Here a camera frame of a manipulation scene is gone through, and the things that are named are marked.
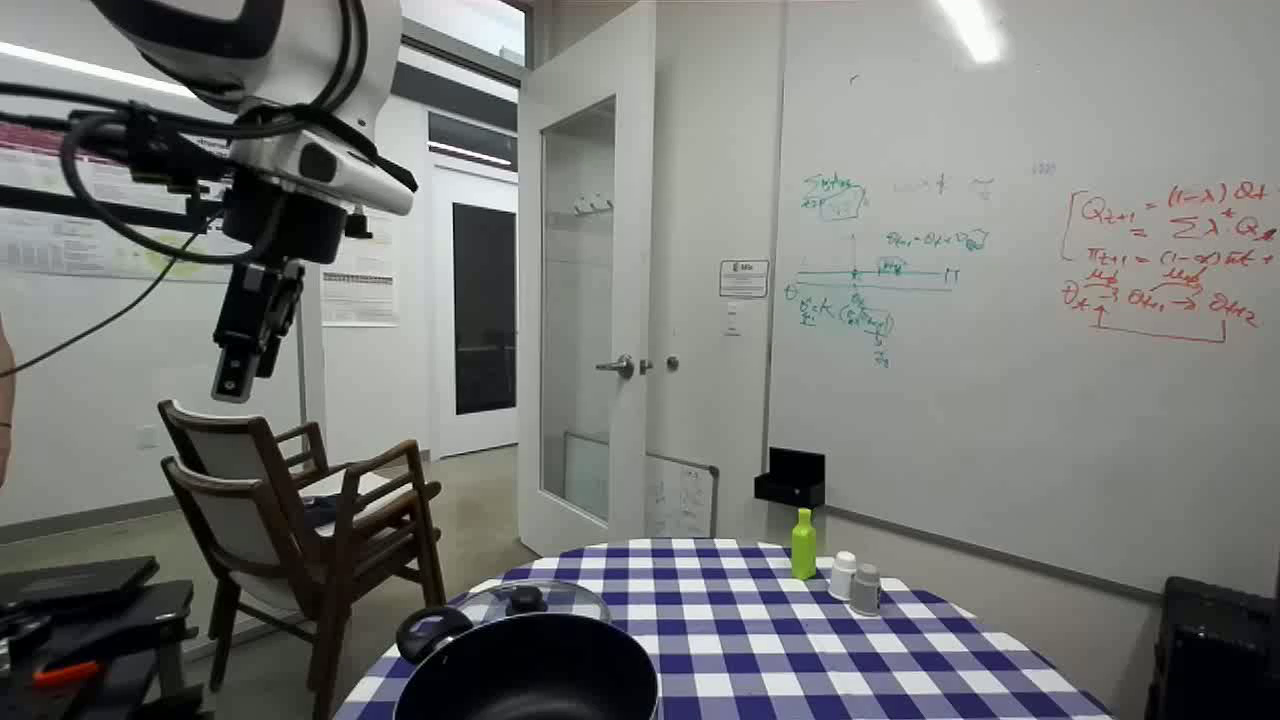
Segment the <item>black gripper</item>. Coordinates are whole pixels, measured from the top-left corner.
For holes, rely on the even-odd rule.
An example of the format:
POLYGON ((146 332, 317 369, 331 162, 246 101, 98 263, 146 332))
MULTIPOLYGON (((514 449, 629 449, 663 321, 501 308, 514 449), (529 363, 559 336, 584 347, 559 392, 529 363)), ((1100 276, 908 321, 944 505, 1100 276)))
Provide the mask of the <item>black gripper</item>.
POLYGON ((267 375, 279 356, 279 341, 294 328, 303 292, 303 267, 288 263, 238 263, 213 341, 219 363, 213 380, 216 400, 246 400, 254 375, 267 375))

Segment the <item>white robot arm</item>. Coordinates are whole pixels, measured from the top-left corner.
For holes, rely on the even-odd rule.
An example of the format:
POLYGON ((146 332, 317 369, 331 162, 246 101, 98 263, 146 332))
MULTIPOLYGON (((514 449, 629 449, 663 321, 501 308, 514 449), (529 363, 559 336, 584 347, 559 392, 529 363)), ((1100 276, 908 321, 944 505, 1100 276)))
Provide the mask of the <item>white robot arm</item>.
POLYGON ((89 0, 131 48, 226 118, 159 111, 64 88, 6 85, 7 96, 64 101, 62 179, 82 215, 185 263, 219 263, 230 292, 213 345, 216 400, 250 400, 276 369, 303 263, 331 263, 367 213, 408 215, 415 176, 378 147, 394 96, 402 0, 89 0), (185 232, 219 228, 240 250, 192 250, 140 232, 92 195, 85 156, 123 162, 140 184, 185 195, 185 232))

